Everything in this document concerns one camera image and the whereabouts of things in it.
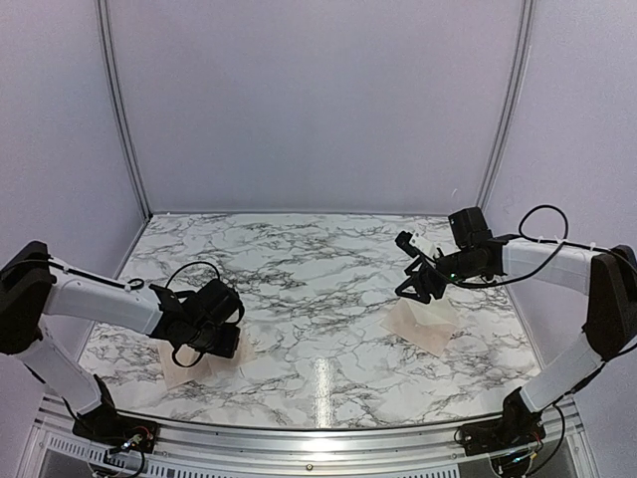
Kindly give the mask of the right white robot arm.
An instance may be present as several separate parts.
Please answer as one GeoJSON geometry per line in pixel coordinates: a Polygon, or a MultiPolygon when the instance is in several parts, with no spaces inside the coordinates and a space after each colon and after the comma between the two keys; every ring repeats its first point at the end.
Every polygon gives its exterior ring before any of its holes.
{"type": "Polygon", "coordinates": [[[448,287],[487,290],[539,280],[582,294],[587,312],[573,344],[503,403],[493,436],[513,446],[531,431],[531,420],[568,394],[586,387],[611,361],[635,350],[636,257],[629,246],[603,248],[571,242],[564,229],[555,238],[523,230],[496,236],[482,210],[470,207],[448,218],[456,251],[427,251],[416,233],[395,239],[412,260],[397,296],[428,304],[448,287]]]}

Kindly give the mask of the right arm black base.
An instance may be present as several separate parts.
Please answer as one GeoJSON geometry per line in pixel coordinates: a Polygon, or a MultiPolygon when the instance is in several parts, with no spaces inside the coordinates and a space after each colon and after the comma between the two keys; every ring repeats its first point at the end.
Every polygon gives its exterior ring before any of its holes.
{"type": "Polygon", "coordinates": [[[539,443],[546,437],[540,424],[541,413],[531,411],[518,387],[503,401],[499,418],[465,423],[454,434],[454,441],[462,446],[467,456],[492,453],[539,443]]]}

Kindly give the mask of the cream envelope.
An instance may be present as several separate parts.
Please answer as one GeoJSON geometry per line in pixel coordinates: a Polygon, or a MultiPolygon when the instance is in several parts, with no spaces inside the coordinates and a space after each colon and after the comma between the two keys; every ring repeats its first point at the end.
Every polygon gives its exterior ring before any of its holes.
{"type": "Polygon", "coordinates": [[[447,299],[422,304],[401,298],[381,322],[381,326],[439,358],[459,328],[459,316],[447,299]]]}

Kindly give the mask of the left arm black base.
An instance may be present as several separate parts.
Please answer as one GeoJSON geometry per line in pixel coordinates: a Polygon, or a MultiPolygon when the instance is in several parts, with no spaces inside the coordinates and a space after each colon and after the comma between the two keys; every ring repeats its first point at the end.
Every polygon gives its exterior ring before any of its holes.
{"type": "Polygon", "coordinates": [[[109,446],[109,453],[135,450],[151,453],[159,432],[155,421],[120,414],[106,387],[95,375],[101,402],[87,413],[76,413],[72,432],[74,435],[109,446]]]}

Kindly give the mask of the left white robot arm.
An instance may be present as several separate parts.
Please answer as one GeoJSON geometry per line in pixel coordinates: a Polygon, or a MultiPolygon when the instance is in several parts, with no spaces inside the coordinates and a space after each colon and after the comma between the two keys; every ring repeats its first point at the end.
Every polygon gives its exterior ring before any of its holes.
{"type": "Polygon", "coordinates": [[[245,315],[238,292],[214,277],[198,290],[175,292],[141,279],[118,282],[75,268],[32,241],[1,270],[1,352],[24,364],[66,401],[105,443],[125,435],[107,389],[52,337],[45,316],[125,328],[188,347],[201,356],[230,359],[245,315]]]}

